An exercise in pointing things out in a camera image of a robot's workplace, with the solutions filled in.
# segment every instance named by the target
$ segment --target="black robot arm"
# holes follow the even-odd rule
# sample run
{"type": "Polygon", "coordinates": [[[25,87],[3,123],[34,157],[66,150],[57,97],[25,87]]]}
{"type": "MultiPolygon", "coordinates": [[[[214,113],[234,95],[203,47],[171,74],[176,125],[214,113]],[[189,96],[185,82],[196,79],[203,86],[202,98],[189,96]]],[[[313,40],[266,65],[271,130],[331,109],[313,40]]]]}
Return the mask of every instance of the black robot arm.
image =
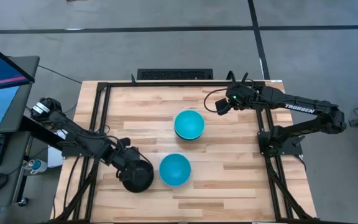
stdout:
{"type": "Polygon", "coordinates": [[[58,142],[63,152],[74,151],[79,156],[92,157],[108,166],[114,166],[117,169],[117,178],[127,190],[141,192],[152,183],[152,164],[137,147],[130,146],[129,138],[118,139],[81,128],[66,117],[60,103],[52,98],[41,98],[31,109],[31,118],[43,126],[53,126],[68,132],[66,140],[58,142]]]}
{"type": "Polygon", "coordinates": [[[226,114],[231,108],[244,109],[277,109],[286,108],[316,115],[315,119],[287,127],[274,126],[270,130],[269,144],[273,147],[282,147],[291,137],[321,131],[327,134],[341,133],[346,128],[344,113],[338,105],[328,101],[311,100],[299,96],[292,96],[270,86],[245,86],[235,82],[228,86],[225,99],[215,102],[219,115],[226,114]]]}

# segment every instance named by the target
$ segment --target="butcher block tabletop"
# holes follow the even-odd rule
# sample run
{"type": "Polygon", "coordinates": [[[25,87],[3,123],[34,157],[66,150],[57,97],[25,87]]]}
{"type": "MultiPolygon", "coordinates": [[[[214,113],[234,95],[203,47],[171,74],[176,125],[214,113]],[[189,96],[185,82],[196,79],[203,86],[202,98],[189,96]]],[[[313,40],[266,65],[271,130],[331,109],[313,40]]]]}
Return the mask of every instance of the butcher block tabletop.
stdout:
{"type": "MultiPolygon", "coordinates": [[[[74,122],[85,129],[90,126],[97,84],[97,81],[88,81],[81,87],[74,122]]],[[[281,81],[268,80],[266,85],[284,90],[281,81]]],[[[230,110],[228,114],[218,116],[206,111],[203,106],[205,96],[218,88],[225,86],[111,88],[106,119],[111,128],[109,134],[130,138],[132,145],[151,161],[155,175],[148,190],[134,194],[116,178],[113,166],[100,163],[91,222],[275,221],[265,162],[257,142],[256,112],[230,110]],[[176,115],[188,109],[199,112],[206,124],[201,137],[193,141],[180,139],[173,128],[176,115]],[[171,153],[184,155],[191,164],[191,177],[181,187],[165,185],[158,174],[161,160],[171,153]]],[[[97,128],[104,94],[102,92],[99,104],[97,128]]],[[[224,98],[224,94],[225,91],[212,94],[207,106],[214,110],[214,102],[224,98]]],[[[292,124],[288,110],[272,110],[272,115],[275,125],[292,124]]],[[[55,197],[57,215],[63,210],[74,161],[71,157],[63,163],[55,197]]],[[[315,217],[303,164],[293,156],[282,156],[282,161],[289,191],[305,211],[315,217]]],[[[67,204],[77,191],[82,162],[81,158],[75,166],[67,204]]],[[[282,195],[277,191],[280,210],[285,217],[282,195]]],[[[85,216],[87,198],[86,192],[80,218],[85,216]]]]}

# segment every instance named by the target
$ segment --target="desk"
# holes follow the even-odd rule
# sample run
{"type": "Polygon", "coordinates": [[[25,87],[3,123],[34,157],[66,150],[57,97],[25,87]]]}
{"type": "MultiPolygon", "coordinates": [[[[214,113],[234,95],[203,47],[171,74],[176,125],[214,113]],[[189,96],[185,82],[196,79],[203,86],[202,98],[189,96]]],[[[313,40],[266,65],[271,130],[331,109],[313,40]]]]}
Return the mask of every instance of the desk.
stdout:
{"type": "MultiPolygon", "coordinates": [[[[74,122],[85,129],[90,126],[97,83],[83,82],[81,87],[74,122]]],[[[265,84],[284,90],[282,82],[266,81],[265,84]]],[[[131,138],[132,145],[139,147],[154,165],[155,178],[147,191],[133,194],[126,191],[116,179],[115,168],[100,163],[91,222],[275,220],[265,162],[259,154],[256,112],[232,110],[224,116],[218,116],[207,112],[203,107],[204,97],[210,91],[222,87],[111,88],[106,120],[106,124],[111,127],[110,134],[131,138]],[[205,132],[197,140],[182,140],[173,130],[175,116],[185,109],[197,110],[205,118],[205,132]],[[160,161],[174,152],[185,155],[192,166],[190,180],[178,188],[166,186],[158,174],[160,161]]],[[[212,94],[207,106],[214,108],[214,102],[223,98],[224,94],[224,91],[212,94]]],[[[97,128],[102,106],[100,103],[97,128]]],[[[288,110],[272,110],[272,114],[276,125],[292,124],[288,110]]],[[[65,189],[74,160],[75,158],[68,158],[63,163],[55,200],[57,214],[62,212],[65,189]]],[[[282,156],[282,161],[289,191],[307,213],[315,216],[303,165],[293,156],[282,156]]],[[[81,163],[82,159],[75,167],[67,202],[78,188],[81,163]]],[[[86,198],[87,193],[82,200],[80,218],[85,215],[86,198]]],[[[280,191],[278,198],[284,217],[285,207],[280,191]]]]}
{"type": "MultiPolygon", "coordinates": [[[[35,71],[37,70],[38,62],[40,60],[38,56],[13,57],[11,60],[26,71],[30,76],[35,77],[35,71]]],[[[31,86],[31,84],[28,84],[19,87],[0,124],[0,134],[11,133],[4,159],[0,165],[0,172],[5,174],[16,169],[23,163],[27,143],[30,139],[30,133],[14,132],[19,129],[22,121],[31,86]]],[[[10,205],[16,200],[15,195],[20,196],[17,189],[20,172],[21,170],[13,172],[9,176],[7,184],[0,190],[0,207],[10,205]]]]}

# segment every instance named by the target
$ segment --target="blue bowl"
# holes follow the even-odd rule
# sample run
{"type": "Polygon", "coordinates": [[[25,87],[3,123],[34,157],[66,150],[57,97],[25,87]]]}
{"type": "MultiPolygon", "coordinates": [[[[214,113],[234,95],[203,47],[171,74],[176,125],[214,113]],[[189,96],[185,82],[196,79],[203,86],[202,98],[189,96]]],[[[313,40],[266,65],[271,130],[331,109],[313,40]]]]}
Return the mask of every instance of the blue bowl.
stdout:
{"type": "Polygon", "coordinates": [[[204,118],[197,111],[185,110],[175,118],[175,132],[183,139],[193,140],[200,137],[204,128],[204,118]]]}
{"type": "Polygon", "coordinates": [[[180,154],[167,155],[160,164],[160,177],[171,187],[179,187],[190,178],[191,166],[189,160],[180,154]]]}

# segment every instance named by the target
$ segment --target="black floor stripe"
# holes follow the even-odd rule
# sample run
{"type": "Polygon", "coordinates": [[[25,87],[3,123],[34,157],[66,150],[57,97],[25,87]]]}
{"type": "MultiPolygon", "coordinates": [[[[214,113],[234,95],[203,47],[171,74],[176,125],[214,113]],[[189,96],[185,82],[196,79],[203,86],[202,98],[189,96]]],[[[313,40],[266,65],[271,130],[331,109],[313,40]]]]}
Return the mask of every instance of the black floor stripe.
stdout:
{"type": "Polygon", "coordinates": [[[358,25],[343,26],[183,26],[183,27],[123,27],[123,28],[85,28],[85,29],[29,29],[0,30],[0,34],[90,34],[120,32],[194,32],[194,31],[242,31],[242,30],[358,30],[358,25]]]}
{"type": "Polygon", "coordinates": [[[94,28],[94,29],[31,29],[0,30],[0,34],[84,34],[116,32],[176,32],[176,31],[237,31],[253,30],[251,26],[182,26],[182,27],[138,27],[138,28],[94,28]]]}
{"type": "Polygon", "coordinates": [[[249,11],[251,14],[251,19],[252,19],[252,27],[254,28],[255,41],[256,41],[256,46],[258,49],[258,55],[259,55],[260,63],[262,64],[263,76],[264,76],[264,79],[269,80],[270,74],[269,74],[269,69],[267,68],[266,55],[265,55],[264,45],[262,43],[262,37],[260,36],[254,1],[248,0],[248,5],[249,5],[249,11]]]}
{"type": "Polygon", "coordinates": [[[358,30],[358,25],[343,26],[261,26],[259,30],[358,30]]]}

